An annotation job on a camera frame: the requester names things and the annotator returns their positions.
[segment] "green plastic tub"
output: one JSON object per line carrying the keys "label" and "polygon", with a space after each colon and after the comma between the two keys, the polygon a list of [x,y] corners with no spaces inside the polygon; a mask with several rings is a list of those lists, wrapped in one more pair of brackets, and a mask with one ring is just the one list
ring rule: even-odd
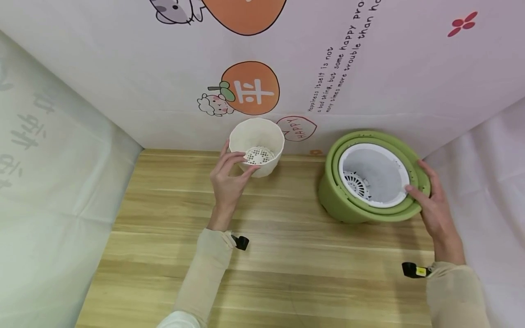
{"label": "green plastic tub", "polygon": [[418,186],[425,195],[430,194],[430,181],[417,164],[417,154],[401,140],[377,131],[355,131],[336,141],[330,148],[325,163],[324,176],[319,184],[319,201],[333,218],[346,223],[366,221],[396,222],[407,220],[421,211],[420,205],[409,195],[399,204],[380,208],[368,204],[363,197],[353,195],[343,184],[339,171],[339,159],[351,146],[372,144],[392,154],[406,169],[409,183]]}

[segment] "black wrist strap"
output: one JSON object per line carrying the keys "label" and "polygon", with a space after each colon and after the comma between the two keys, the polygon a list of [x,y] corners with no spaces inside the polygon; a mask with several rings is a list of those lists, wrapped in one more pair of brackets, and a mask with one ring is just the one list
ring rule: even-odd
{"label": "black wrist strap", "polygon": [[238,249],[246,250],[246,248],[248,248],[248,243],[250,242],[248,238],[244,236],[235,237],[234,235],[232,235],[232,238],[235,242],[235,247],[237,247]]}
{"label": "black wrist strap", "polygon": [[401,266],[403,267],[403,274],[409,278],[426,278],[432,273],[431,269],[418,267],[412,262],[403,262]]}

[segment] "fingers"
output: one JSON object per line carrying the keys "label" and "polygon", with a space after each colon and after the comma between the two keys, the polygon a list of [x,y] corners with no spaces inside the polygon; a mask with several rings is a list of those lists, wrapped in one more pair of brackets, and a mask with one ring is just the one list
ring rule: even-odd
{"label": "fingers", "polygon": [[222,150],[220,151],[219,158],[221,158],[224,155],[226,155],[226,152],[228,151],[228,147],[229,147],[229,139],[226,139],[226,142],[224,143],[224,146],[223,146]]}
{"label": "fingers", "polygon": [[260,166],[252,165],[241,175],[241,178],[248,180],[255,171],[260,169]]}
{"label": "fingers", "polygon": [[428,207],[431,204],[430,198],[423,194],[419,189],[414,186],[407,185],[405,190],[411,195],[422,207]]}
{"label": "fingers", "polygon": [[220,169],[220,173],[224,175],[229,175],[229,172],[232,170],[232,167],[236,163],[242,163],[246,161],[246,159],[243,157],[244,153],[231,153],[231,154],[236,154],[236,155],[230,156],[228,160],[226,161],[226,163],[224,163],[223,168]]}
{"label": "fingers", "polygon": [[223,159],[224,159],[224,156],[226,155],[226,152],[228,151],[228,147],[229,147],[229,139],[226,139],[226,142],[224,143],[223,148],[220,150],[219,160],[217,161],[217,164],[215,164],[215,167],[213,168],[210,175],[217,174],[221,170],[221,168],[223,168],[223,165],[226,162]]}
{"label": "fingers", "polygon": [[436,171],[434,171],[430,165],[428,165],[426,162],[423,162],[422,160],[418,160],[417,163],[423,169],[423,171],[425,171],[425,173],[428,175],[428,178],[430,179],[431,194],[439,197],[445,197],[445,192],[443,191],[441,181],[439,180],[439,176],[437,175]]}
{"label": "fingers", "polygon": [[226,162],[232,158],[232,157],[243,157],[244,156],[244,153],[241,153],[241,152],[235,152],[235,153],[226,153],[225,155],[221,156],[219,158],[219,161],[217,162],[217,165],[215,165],[215,168],[213,169],[212,172],[214,173],[219,173],[220,171],[222,171],[224,165],[226,164]]}

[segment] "white strainer basket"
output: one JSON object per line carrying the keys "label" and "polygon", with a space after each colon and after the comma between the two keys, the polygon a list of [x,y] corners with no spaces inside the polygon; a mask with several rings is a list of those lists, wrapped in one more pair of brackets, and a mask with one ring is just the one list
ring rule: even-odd
{"label": "white strainer basket", "polygon": [[355,197],[377,208],[390,208],[406,198],[410,183],[401,160],[391,151],[371,143],[349,147],[339,159],[339,175]]}
{"label": "white strainer basket", "polygon": [[230,134],[232,152],[245,152],[246,163],[239,166],[246,171],[252,165],[260,166],[252,177],[269,175],[277,166],[285,145],[281,128],[270,120],[249,119],[239,123]]}

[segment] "wooden tabletop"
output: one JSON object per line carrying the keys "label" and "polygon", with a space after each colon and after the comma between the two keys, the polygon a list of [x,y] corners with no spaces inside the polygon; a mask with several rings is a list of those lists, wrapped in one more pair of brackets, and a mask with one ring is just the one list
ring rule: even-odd
{"label": "wooden tabletop", "polygon": [[[76,327],[156,327],[170,313],[214,204],[216,157],[142,152]],[[421,218],[330,218],[316,197],[323,163],[283,156],[251,179],[231,226],[250,244],[234,250],[210,328],[430,327],[425,279],[401,270],[432,263]]]}

